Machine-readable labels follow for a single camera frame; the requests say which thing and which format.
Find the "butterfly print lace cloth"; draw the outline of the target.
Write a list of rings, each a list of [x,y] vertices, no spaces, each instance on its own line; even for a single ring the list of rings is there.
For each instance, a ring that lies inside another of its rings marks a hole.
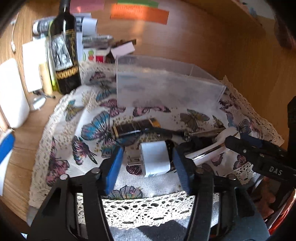
[[[227,136],[248,135],[281,146],[283,138],[224,78],[182,62],[151,66],[84,62],[82,85],[61,98],[43,131],[29,197],[33,214],[56,181],[99,167],[117,148],[123,160],[103,196],[109,224],[129,229],[190,216],[194,198],[182,189],[172,149],[213,175],[233,174],[242,185],[257,174],[227,149]]]

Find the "silver metal tube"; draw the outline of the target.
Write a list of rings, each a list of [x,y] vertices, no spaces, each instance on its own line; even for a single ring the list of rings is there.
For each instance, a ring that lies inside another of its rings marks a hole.
[[[184,134],[184,140],[189,141],[191,138],[211,138],[215,137],[218,134],[220,134],[222,131],[224,131],[226,128],[216,128],[214,130],[209,131],[202,131],[202,132],[194,132],[194,133],[185,133]]]

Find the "white rounded device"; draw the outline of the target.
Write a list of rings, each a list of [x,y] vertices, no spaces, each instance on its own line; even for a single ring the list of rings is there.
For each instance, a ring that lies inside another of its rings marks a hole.
[[[14,58],[1,64],[1,111],[10,128],[22,126],[30,112]]]

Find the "blue white box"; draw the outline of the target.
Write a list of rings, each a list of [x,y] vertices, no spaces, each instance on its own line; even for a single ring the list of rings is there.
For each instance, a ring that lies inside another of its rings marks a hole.
[[[6,171],[8,163],[12,155],[13,147],[15,143],[15,136],[13,131],[8,129],[1,137],[1,150],[0,150],[0,195],[3,196],[4,181],[6,177]]]

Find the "clear plastic storage box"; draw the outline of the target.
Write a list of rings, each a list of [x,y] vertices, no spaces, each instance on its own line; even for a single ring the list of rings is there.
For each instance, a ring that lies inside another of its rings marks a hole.
[[[121,56],[115,69],[119,106],[211,108],[226,89],[199,66],[159,57]]]

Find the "white paper sheet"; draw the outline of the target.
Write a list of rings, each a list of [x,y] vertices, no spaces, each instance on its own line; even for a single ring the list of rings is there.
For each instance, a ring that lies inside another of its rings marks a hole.
[[[38,39],[22,45],[23,72],[28,92],[42,88],[39,65],[47,61],[46,39]]]

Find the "white card box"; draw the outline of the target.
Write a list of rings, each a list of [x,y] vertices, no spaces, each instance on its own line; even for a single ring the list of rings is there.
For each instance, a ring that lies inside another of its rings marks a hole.
[[[135,51],[135,48],[132,42],[127,42],[118,47],[111,48],[111,53],[114,59],[116,59],[117,57],[121,57],[121,56],[128,55],[130,53],[133,53],[134,51]]]

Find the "orange sticky note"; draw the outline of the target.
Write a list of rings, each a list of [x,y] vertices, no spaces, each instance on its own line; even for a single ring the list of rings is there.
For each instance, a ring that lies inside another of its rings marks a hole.
[[[111,19],[141,20],[166,25],[169,11],[143,5],[113,4],[110,12]]]

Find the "small round mirror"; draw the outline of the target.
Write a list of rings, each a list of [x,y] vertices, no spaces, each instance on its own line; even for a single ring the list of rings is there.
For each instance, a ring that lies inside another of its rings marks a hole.
[[[36,96],[34,97],[29,106],[30,106],[30,111],[37,111],[40,108],[42,108],[44,106],[44,104],[46,103],[47,98],[45,96]]]

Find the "green sticky note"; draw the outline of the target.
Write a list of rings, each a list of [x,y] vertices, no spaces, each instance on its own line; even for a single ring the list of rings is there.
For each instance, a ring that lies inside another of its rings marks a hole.
[[[132,4],[132,5],[141,5],[141,6],[148,6],[151,8],[158,8],[159,3],[156,1],[150,0],[118,0],[118,4]]]

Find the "stack of booklets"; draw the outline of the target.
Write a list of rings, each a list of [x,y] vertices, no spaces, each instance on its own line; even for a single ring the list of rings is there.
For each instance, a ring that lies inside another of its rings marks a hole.
[[[83,61],[105,63],[112,42],[113,37],[111,35],[82,37]]]

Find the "dark wine bottle elephant label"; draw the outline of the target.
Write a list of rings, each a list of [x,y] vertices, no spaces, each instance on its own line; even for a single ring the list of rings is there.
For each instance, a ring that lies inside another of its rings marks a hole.
[[[81,85],[76,43],[76,19],[70,1],[60,1],[59,13],[49,28],[50,48],[58,88],[69,94]]]

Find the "pink sticky note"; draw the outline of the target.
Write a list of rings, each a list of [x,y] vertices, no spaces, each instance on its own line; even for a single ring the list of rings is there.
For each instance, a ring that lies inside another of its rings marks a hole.
[[[104,9],[104,0],[72,0],[70,3],[71,13],[91,13]]]

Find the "white power plug adapter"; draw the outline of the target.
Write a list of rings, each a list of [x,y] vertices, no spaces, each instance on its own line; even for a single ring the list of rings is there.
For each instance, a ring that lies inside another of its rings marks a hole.
[[[127,152],[126,171],[132,175],[154,177],[170,172],[171,161],[165,141],[140,143]]]

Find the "black gold lighter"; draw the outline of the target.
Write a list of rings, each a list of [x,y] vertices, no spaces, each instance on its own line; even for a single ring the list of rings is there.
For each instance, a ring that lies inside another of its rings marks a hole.
[[[152,130],[153,128],[160,128],[161,125],[155,118],[148,118],[145,120],[132,121],[131,123],[124,123],[120,125],[113,125],[112,131],[115,138],[124,138],[135,136],[144,131]]]

